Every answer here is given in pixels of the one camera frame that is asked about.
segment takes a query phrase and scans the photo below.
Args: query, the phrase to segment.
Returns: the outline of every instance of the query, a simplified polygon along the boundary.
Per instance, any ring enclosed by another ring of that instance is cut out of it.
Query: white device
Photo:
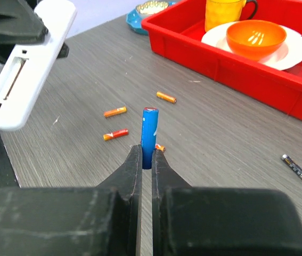
[[[43,0],[35,13],[48,29],[41,44],[16,45],[0,73],[0,130],[22,128],[75,20],[68,0]]]

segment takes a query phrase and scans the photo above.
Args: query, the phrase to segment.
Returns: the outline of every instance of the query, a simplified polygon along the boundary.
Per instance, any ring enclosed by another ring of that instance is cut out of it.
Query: blue battery
[[[156,148],[158,129],[158,108],[144,108],[142,115],[141,147],[142,169],[152,168],[152,154]]]

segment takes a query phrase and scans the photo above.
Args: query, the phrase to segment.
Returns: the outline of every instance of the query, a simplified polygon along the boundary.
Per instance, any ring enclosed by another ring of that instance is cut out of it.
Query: orange bowl
[[[238,55],[259,61],[283,44],[287,33],[278,24],[265,20],[243,20],[226,31],[230,49]]]

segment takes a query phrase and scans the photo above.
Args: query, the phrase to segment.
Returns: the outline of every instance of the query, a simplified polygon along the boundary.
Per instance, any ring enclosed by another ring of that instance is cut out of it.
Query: white plate
[[[202,38],[202,43],[217,47],[227,52],[232,52],[226,41],[226,31],[228,27],[236,22],[230,22],[215,27]],[[273,54],[261,59],[259,62],[278,69],[285,70],[295,66],[302,61],[302,35],[296,31],[281,26],[287,33],[287,37],[282,46]]]

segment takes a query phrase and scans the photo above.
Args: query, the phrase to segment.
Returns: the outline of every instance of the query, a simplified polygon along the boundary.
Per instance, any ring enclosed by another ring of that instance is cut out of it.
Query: battery
[[[161,150],[163,153],[165,152],[166,148],[162,145],[159,145],[158,143],[156,143],[156,149]]]
[[[281,160],[284,161],[285,164],[288,165],[293,172],[300,177],[300,179],[302,179],[302,168],[297,165],[288,155],[282,155]]]
[[[177,99],[176,99],[176,98],[174,98],[174,97],[172,97],[172,96],[170,96],[170,95],[164,94],[164,93],[162,93],[162,92],[157,92],[157,97],[158,97],[159,99],[166,100],[166,101],[171,102],[171,103],[173,103],[173,104],[175,104],[175,103],[177,102]]]
[[[111,139],[115,139],[121,136],[125,136],[128,135],[129,131],[127,129],[122,129],[119,131],[115,131],[115,132],[111,132],[111,133],[106,133],[103,135],[103,140],[111,140]]]
[[[141,128],[142,169],[152,168],[152,154],[156,148],[159,110],[144,108]]]
[[[107,117],[119,115],[119,114],[122,114],[122,113],[125,113],[125,112],[127,112],[127,108],[126,108],[126,106],[123,106],[121,108],[117,108],[117,109],[112,109],[110,111],[106,111],[106,112],[103,113],[103,116],[105,118],[107,118]]]

